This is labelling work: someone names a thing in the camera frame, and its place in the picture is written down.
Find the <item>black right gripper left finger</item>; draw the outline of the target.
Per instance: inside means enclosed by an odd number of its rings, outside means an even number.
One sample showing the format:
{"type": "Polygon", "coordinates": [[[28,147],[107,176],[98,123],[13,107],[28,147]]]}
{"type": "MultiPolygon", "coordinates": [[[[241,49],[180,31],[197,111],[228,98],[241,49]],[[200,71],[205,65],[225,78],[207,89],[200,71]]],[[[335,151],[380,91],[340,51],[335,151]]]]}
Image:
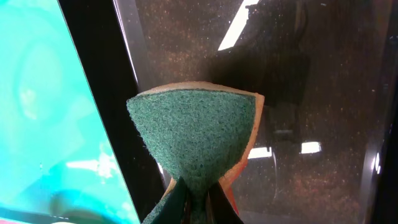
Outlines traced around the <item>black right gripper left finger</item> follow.
{"type": "Polygon", "coordinates": [[[181,177],[151,224],[189,224],[190,191],[181,177]]]}

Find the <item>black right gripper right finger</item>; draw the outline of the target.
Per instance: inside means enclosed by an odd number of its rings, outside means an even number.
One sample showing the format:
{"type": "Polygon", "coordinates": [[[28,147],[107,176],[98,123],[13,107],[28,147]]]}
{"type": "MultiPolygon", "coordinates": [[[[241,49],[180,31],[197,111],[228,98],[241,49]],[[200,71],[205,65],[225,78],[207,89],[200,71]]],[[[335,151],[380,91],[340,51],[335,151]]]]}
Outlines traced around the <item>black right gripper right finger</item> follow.
{"type": "Polygon", "coordinates": [[[208,224],[243,224],[227,199],[220,183],[213,184],[206,198],[206,222],[208,224]]]}

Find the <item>green yellow sponge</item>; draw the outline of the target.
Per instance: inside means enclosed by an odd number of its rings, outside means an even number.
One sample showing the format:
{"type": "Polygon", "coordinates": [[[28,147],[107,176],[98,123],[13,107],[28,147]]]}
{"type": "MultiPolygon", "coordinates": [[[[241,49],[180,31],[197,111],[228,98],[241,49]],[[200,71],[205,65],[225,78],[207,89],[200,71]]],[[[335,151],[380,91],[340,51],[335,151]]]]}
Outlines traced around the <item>green yellow sponge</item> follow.
{"type": "Polygon", "coordinates": [[[212,84],[182,82],[144,91],[126,102],[135,128],[150,155],[171,181],[146,223],[165,217],[171,199],[183,190],[179,223],[211,223],[209,190],[232,205],[231,185],[248,162],[256,141],[264,97],[212,84]]]}

